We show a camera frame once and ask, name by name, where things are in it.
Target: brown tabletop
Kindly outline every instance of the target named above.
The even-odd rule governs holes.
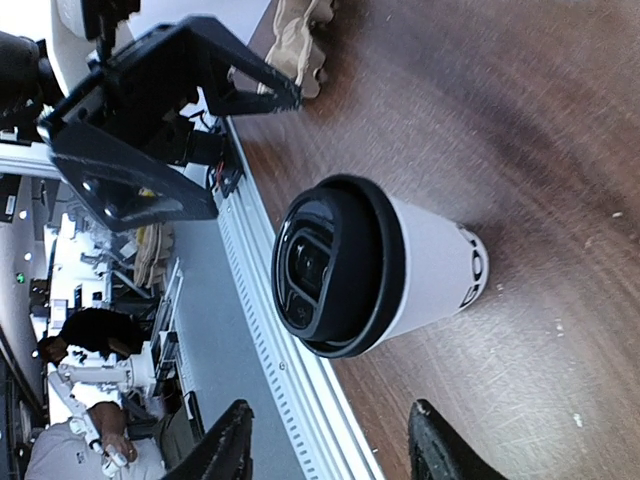
[[[637,2],[342,1],[318,38],[320,97],[237,123],[274,225],[353,172],[492,260],[466,313],[334,362],[388,478],[419,397],[509,478],[640,478]]]

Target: man in black shirt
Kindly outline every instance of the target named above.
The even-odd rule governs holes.
[[[56,366],[67,356],[67,347],[75,345],[107,358],[117,353],[127,358],[142,351],[145,335],[128,315],[100,308],[87,308],[71,315],[57,337],[38,342],[38,354]]]

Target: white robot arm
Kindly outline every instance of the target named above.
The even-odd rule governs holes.
[[[114,367],[76,367],[61,364],[49,374],[49,384],[55,390],[73,415],[70,427],[76,435],[84,436],[87,445],[94,452],[104,455],[103,473],[112,478],[118,470],[127,464],[126,458],[112,447],[106,452],[100,442],[100,433],[96,429],[86,405],[73,395],[76,383],[108,386],[126,394],[137,389],[145,396],[155,388],[155,375],[150,344],[145,342],[140,355],[131,355],[127,360],[118,362]]]

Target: person in white shirt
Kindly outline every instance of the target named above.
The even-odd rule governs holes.
[[[125,415],[112,402],[100,402],[89,409],[100,433],[103,447],[112,445],[129,464],[114,480],[160,480],[166,474],[162,454],[155,441],[132,442],[125,437]],[[25,480],[103,480],[102,457],[89,448],[81,435],[71,431],[69,422],[52,425],[38,437]]]

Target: person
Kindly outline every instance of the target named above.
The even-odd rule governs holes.
[[[56,366],[67,356],[67,347],[75,345],[107,358],[117,353],[124,358],[142,351],[144,332],[124,313],[102,308],[87,308],[71,315],[57,336],[38,342],[38,355]]]
[[[113,446],[129,461],[118,471],[115,480],[164,478],[166,469],[155,441],[126,438],[126,417],[116,403],[100,402],[88,412],[100,433],[102,447]],[[25,480],[54,479],[107,479],[102,473],[102,455],[91,450],[82,435],[71,431],[69,421],[52,425],[40,434],[25,474]]]

